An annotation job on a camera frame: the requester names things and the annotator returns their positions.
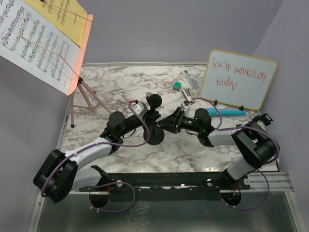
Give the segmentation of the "black microphone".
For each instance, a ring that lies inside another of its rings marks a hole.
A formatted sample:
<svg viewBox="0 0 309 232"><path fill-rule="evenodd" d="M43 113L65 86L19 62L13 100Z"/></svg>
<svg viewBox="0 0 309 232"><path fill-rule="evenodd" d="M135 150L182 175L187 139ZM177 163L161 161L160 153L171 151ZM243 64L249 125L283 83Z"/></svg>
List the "black microphone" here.
<svg viewBox="0 0 309 232"><path fill-rule="evenodd" d="M146 101L151 108L158 108L162 104L162 98L158 94L153 94L151 92L146 93Z"/></svg>

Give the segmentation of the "blue toy microphone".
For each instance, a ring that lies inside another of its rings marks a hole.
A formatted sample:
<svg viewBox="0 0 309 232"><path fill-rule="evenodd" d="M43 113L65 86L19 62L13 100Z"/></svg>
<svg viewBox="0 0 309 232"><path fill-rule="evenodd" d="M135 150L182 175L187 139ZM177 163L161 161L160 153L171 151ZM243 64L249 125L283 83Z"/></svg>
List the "blue toy microphone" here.
<svg viewBox="0 0 309 232"><path fill-rule="evenodd" d="M218 116L218 112L214 108L207 109L209 116ZM245 116L247 112L242 110L234 110L234 109L219 109L219 113L221 116Z"/></svg>

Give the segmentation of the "pink music stand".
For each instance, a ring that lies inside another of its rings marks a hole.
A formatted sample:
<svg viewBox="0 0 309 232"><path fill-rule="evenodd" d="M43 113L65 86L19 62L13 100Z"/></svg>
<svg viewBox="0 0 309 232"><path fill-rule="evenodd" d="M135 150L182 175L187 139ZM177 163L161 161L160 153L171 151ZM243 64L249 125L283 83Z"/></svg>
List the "pink music stand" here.
<svg viewBox="0 0 309 232"><path fill-rule="evenodd" d="M82 69L82 64L86 52L86 47L87 43L89 40L89 35L92 27L92 21L93 21L94 16L89 14L86 18L86 24L84 27L84 33L83 33L83 41L82 45L79 49L78 57L75 62L74 66L74 72L72 75L72 81L70 83L70 88L68 91L68 96L70 97L70 126L72 128L75 127L75 122L74 122L74 108L81 108L81 109L89 109L91 112L94 112L100 105L109 113L111 114L112 111L108 108L108 106L97 96L96 92L83 80L83 78L80 76L81 74L81 69ZM74 104L74 93L76 89L79 89L81 95L83 96L87 106L81 106L81 105L75 105ZM92 97L94 97L97 100L97 104L94 105L89 97L86 94L87 90Z"/></svg>

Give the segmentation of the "yellow sheet music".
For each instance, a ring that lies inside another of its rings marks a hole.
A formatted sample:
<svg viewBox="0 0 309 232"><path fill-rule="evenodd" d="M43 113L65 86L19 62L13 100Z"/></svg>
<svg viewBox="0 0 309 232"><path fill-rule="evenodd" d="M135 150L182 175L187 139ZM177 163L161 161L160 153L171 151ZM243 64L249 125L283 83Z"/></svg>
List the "yellow sheet music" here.
<svg viewBox="0 0 309 232"><path fill-rule="evenodd" d="M78 46L82 45L87 12L76 0L28 0L33 9Z"/></svg>

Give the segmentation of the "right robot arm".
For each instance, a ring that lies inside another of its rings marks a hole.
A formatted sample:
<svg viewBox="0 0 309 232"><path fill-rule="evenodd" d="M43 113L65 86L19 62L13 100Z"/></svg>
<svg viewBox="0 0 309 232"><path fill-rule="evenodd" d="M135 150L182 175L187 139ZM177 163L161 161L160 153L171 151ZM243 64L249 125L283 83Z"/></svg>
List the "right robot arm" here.
<svg viewBox="0 0 309 232"><path fill-rule="evenodd" d="M158 125L174 134L181 130L196 132L199 142L206 147L235 145L242 156L222 173L223 186L233 189L242 177L271 162L279 154L278 143L257 123L264 119L270 123L272 119L267 119L267 116L256 116L245 125L216 129L212 126L211 116L206 109L197 109L194 118L189 118L179 107L174 113L158 121Z"/></svg>

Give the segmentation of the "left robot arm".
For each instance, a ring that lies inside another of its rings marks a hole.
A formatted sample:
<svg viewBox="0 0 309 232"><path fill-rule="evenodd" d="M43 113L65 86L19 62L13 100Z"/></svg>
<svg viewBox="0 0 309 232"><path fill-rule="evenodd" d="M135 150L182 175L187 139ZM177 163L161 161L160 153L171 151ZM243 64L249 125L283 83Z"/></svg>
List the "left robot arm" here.
<svg viewBox="0 0 309 232"><path fill-rule="evenodd" d="M33 184L41 190L42 197L48 197L55 203L63 200L73 190L81 168L114 153L120 147L138 147L148 143L151 137L150 127L160 117L156 110L146 110L143 116L134 113L128 118L119 111L113 112L103 133L95 141L76 150L51 151L34 176ZM146 132L145 142L138 145L123 144L122 136L140 126Z"/></svg>

